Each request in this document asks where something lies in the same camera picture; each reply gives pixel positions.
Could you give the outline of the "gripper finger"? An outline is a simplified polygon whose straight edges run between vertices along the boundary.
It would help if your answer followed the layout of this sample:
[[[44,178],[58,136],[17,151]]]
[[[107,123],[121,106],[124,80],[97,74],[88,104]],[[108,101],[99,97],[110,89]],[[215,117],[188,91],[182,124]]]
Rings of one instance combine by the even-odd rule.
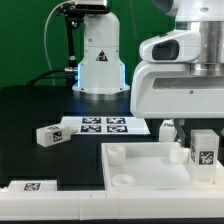
[[[183,129],[184,125],[185,125],[184,119],[175,119],[174,120],[174,127],[177,131],[177,141],[182,147],[185,146],[185,141],[186,141],[186,134]]]

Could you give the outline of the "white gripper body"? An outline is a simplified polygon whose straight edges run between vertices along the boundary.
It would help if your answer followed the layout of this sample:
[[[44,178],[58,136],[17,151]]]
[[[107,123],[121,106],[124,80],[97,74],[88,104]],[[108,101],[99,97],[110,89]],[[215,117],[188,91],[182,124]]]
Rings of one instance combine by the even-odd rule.
[[[140,62],[130,111],[137,118],[224,118],[224,76],[193,76],[187,64]]]

